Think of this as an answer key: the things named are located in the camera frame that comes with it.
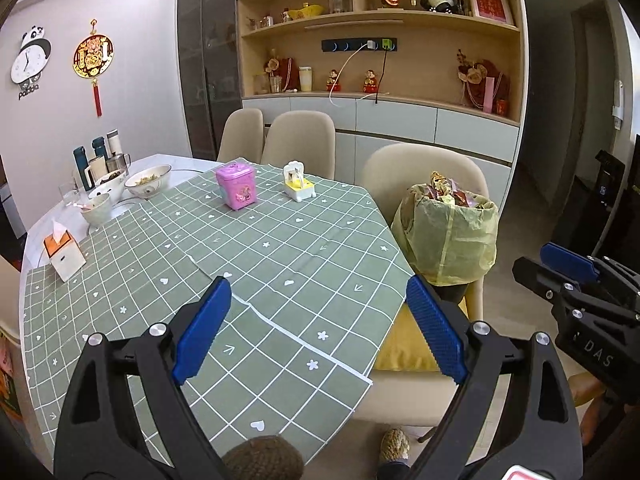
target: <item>dining table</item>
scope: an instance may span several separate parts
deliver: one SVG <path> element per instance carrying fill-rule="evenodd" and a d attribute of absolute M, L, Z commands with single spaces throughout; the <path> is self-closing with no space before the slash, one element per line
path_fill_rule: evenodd
<path fill-rule="evenodd" d="M 20 342 L 50 452 L 87 339 L 130 338 L 168 322 L 217 276 L 231 284 L 231 307 L 181 390 L 220 456 L 280 434 L 308 462 L 356 410 L 412 270 L 365 189 L 309 176 L 316 196 L 296 202 L 281 168 L 239 162 L 255 170 L 257 201 L 238 211 L 218 187 L 221 163 L 153 155 L 129 174 L 171 165 L 163 192 L 142 200 L 126 191 L 98 228 L 61 202 L 29 229 Z M 43 245 L 54 221 L 86 260 L 66 282 Z M 151 455 L 170 463 L 140 378 L 128 380 Z"/>

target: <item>white cabinet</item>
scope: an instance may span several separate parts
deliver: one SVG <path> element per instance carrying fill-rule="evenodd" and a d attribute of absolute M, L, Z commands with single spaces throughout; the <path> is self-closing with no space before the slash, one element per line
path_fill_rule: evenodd
<path fill-rule="evenodd" d="M 480 168 L 482 174 L 484 174 L 486 186 L 489 189 L 489 198 L 495 202 L 498 208 L 502 209 L 502 202 L 504 201 L 504 195 L 507 191 L 511 168 L 483 160 L 482 158 L 475 158 L 474 156 L 470 156 L 469 158 L 478 165 L 478 168 Z"/>
<path fill-rule="evenodd" d="M 434 142 L 436 108 L 372 99 L 356 102 L 356 130 L 389 137 Z"/>
<path fill-rule="evenodd" d="M 435 142 L 441 146 L 451 146 L 512 162 L 518 133 L 517 126 L 500 121 L 438 110 Z"/>
<path fill-rule="evenodd" d="M 316 110 L 332 118 L 337 130 L 356 129 L 356 99 L 332 97 L 292 97 L 291 110 Z"/>
<path fill-rule="evenodd" d="M 353 184 L 355 181 L 356 136 L 335 134 L 335 176 L 334 180 Z"/>
<path fill-rule="evenodd" d="M 364 165 L 380 148 L 384 148 L 390 144 L 397 144 L 397 140 L 379 139 L 377 137 L 356 136 L 356 157 L 355 157 L 355 183 L 361 182 L 361 174 Z"/>
<path fill-rule="evenodd" d="M 242 108 L 258 108 L 262 112 L 264 124 L 272 124 L 277 116 L 291 111 L 291 102 L 288 97 L 244 99 Z"/>

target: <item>framed picture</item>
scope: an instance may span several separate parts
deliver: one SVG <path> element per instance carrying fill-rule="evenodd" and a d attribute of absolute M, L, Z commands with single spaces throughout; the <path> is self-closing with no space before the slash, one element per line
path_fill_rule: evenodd
<path fill-rule="evenodd" d="M 470 0 L 471 11 L 476 18 L 487 18 L 513 25 L 513 16 L 508 0 Z"/>

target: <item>brown knitted toy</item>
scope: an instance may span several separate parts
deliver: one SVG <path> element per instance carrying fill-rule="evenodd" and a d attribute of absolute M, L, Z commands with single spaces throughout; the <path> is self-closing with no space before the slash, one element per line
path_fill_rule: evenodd
<path fill-rule="evenodd" d="M 305 462 L 280 436 L 257 436 L 222 457 L 235 480 L 300 480 Z"/>

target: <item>pink tin box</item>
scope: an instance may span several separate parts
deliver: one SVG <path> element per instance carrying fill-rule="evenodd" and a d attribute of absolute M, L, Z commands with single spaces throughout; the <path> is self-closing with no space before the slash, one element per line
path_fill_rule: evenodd
<path fill-rule="evenodd" d="M 225 164 L 216 170 L 216 179 L 222 199 L 231 209 L 237 211 L 255 202 L 255 170 L 248 164 Z"/>

